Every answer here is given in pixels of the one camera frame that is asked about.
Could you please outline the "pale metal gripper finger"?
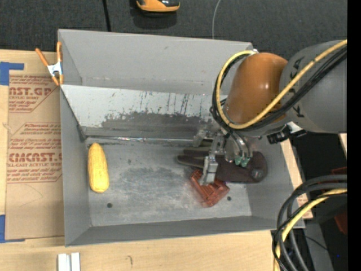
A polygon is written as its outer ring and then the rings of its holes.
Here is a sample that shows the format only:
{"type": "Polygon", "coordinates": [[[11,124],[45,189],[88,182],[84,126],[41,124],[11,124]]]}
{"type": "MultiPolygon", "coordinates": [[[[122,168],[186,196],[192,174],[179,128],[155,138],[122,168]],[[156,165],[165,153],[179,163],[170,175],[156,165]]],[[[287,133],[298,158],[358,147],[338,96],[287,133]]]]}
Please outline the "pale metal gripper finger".
{"type": "Polygon", "coordinates": [[[203,169],[202,169],[202,175],[199,178],[200,185],[207,185],[209,183],[210,176],[209,176],[208,168],[209,168],[209,157],[206,156],[206,157],[204,157],[204,165],[203,165],[203,169]]]}
{"type": "Polygon", "coordinates": [[[217,168],[218,168],[218,163],[216,161],[211,161],[208,163],[207,183],[212,183],[215,180],[217,168]]]}

